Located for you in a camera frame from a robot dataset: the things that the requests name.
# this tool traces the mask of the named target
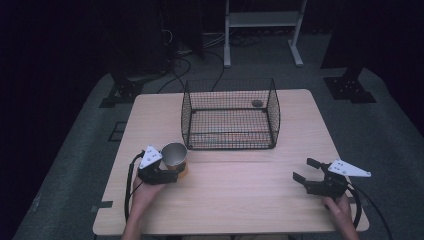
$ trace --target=hand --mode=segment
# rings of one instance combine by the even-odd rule
[[[344,240],[359,240],[358,233],[353,226],[352,214],[349,199],[346,194],[333,201],[330,197],[322,199],[324,205],[328,206],[331,212],[331,219],[337,231],[340,232]]]
[[[143,183],[139,177],[135,177],[130,215],[122,239],[140,239],[143,215],[165,186],[165,184],[150,185]]]

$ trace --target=table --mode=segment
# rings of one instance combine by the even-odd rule
[[[143,232],[159,235],[268,234],[334,231],[318,196],[292,180],[323,179],[306,165],[339,158],[308,90],[278,90],[281,127],[271,150],[189,151],[187,176],[169,184],[146,212]],[[125,226],[124,195],[128,165],[147,145],[160,149],[182,141],[182,93],[140,95],[134,102],[93,231],[120,235]],[[359,231],[368,229],[363,213]]]
[[[232,27],[280,27],[294,26],[293,39],[288,40],[297,67],[303,66],[297,50],[297,39],[305,15],[307,0],[302,0],[299,11],[286,12],[230,12],[230,0],[225,2],[224,67],[231,67],[230,28]]]

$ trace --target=black metal stand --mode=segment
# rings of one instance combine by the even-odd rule
[[[358,81],[362,67],[349,67],[342,77],[325,77],[324,81],[334,100],[350,100],[352,103],[376,103]]]

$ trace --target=wire basket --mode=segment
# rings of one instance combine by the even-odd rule
[[[187,81],[181,131],[188,149],[271,149],[279,130],[273,79]]]

